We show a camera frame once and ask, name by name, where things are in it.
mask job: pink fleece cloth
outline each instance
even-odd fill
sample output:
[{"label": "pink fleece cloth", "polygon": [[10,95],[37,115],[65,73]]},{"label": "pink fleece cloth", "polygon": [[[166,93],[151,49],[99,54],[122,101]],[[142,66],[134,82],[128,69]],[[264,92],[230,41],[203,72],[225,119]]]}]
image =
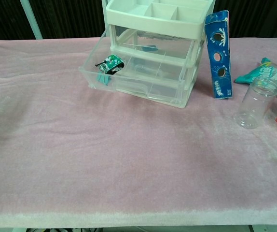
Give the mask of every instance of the pink fleece cloth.
[{"label": "pink fleece cloth", "polygon": [[[0,41],[0,227],[277,224],[277,99],[239,127],[207,49],[185,109],[88,87],[93,39]],[[231,39],[232,78],[277,39]]]}]

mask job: blue cardboard box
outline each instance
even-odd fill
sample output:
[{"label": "blue cardboard box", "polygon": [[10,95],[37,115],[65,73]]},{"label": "blue cardboard box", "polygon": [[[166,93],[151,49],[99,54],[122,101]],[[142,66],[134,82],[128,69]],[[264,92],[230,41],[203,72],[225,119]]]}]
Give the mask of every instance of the blue cardboard box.
[{"label": "blue cardboard box", "polygon": [[220,11],[208,15],[205,20],[205,33],[214,98],[231,98],[233,91],[229,11]]}]

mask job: pink tablecloth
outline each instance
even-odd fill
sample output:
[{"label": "pink tablecloth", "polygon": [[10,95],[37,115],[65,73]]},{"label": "pink tablecloth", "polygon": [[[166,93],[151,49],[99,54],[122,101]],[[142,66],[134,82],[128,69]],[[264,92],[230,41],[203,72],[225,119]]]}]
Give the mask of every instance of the pink tablecloth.
[{"label": "pink tablecloth", "polygon": [[[277,224],[277,100],[239,127],[206,49],[185,109],[89,89],[96,42],[0,41],[0,227]],[[233,79],[262,57],[277,39],[232,39]]]}]

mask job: dark background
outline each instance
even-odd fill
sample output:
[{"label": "dark background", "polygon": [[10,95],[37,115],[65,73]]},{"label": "dark background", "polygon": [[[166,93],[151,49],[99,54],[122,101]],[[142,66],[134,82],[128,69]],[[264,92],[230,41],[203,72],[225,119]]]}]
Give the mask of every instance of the dark background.
[{"label": "dark background", "polygon": [[[29,0],[44,39],[98,37],[101,0]],[[277,0],[216,0],[230,11],[230,37],[277,37]],[[0,40],[35,39],[19,0],[0,0]]]}]

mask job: teal plastic bag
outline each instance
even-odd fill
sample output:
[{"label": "teal plastic bag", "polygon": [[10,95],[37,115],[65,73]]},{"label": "teal plastic bag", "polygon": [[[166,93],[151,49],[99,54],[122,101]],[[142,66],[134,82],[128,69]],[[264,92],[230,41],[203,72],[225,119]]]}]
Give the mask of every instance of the teal plastic bag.
[{"label": "teal plastic bag", "polygon": [[252,83],[256,77],[266,77],[277,81],[277,64],[263,58],[261,65],[244,76],[239,76],[235,83]]}]

